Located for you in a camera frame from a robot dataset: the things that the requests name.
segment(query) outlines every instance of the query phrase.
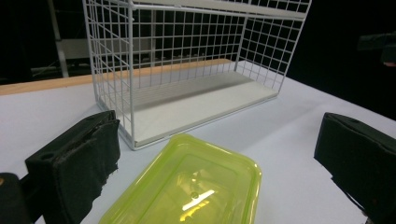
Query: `translucent lid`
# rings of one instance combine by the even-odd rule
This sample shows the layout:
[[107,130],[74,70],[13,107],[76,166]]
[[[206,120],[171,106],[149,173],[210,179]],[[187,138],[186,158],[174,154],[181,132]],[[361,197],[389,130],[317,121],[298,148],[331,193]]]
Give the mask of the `translucent lid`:
[[253,223],[261,180],[246,156],[176,134],[100,223]]

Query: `black foam block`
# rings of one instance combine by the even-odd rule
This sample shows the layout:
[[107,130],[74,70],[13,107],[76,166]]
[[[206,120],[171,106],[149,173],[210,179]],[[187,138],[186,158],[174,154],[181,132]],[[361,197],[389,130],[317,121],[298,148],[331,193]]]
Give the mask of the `black foam block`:
[[396,140],[356,119],[326,113],[314,158],[375,224],[396,223]]
[[87,117],[25,160],[46,223],[79,223],[120,158],[114,111]]

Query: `black wall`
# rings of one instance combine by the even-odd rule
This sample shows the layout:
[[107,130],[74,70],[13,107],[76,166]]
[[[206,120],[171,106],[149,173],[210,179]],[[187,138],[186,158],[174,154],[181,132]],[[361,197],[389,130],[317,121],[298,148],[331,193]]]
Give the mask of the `black wall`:
[[396,31],[390,2],[314,0],[288,77],[396,119],[396,67],[380,62],[381,50],[357,51],[361,35]]

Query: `metal wire grid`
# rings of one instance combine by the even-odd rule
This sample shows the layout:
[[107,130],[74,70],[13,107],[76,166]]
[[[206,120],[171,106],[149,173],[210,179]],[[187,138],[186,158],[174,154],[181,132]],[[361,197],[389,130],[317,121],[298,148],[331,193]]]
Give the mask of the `metal wire grid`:
[[[161,75],[153,71],[134,74],[134,88],[175,82],[189,78],[213,75],[228,71],[229,66],[210,67],[209,70],[189,69],[198,62],[206,67],[213,60],[234,61],[242,36],[243,18],[206,15],[193,12],[149,11],[134,12],[134,42],[151,46],[134,53],[134,69],[161,67]],[[180,64],[185,63],[188,74],[182,74]]]
[[[299,13],[307,13],[310,5],[310,0],[222,2]],[[126,1],[85,0],[84,5],[96,99],[102,108],[115,109],[121,126],[132,130],[132,90],[236,71],[280,91],[304,24],[302,18],[235,15],[224,9],[158,10],[158,3],[132,8]],[[214,66],[214,60],[230,63]],[[188,73],[181,73],[181,63]],[[189,69],[197,63],[204,69]]]
[[[121,127],[131,126],[131,9],[104,0],[87,0],[84,13],[96,101],[103,109],[116,111]],[[125,136],[133,141],[133,136],[126,132]]]
[[247,19],[237,71],[280,91],[302,28],[302,21]]

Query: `white shelf board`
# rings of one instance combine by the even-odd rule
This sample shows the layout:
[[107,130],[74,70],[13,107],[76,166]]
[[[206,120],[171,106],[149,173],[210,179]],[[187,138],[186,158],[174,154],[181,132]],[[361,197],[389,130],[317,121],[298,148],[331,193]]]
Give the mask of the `white shelf board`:
[[[135,146],[142,147],[276,95],[277,91],[235,72],[134,90]],[[131,127],[124,128],[132,133]]]

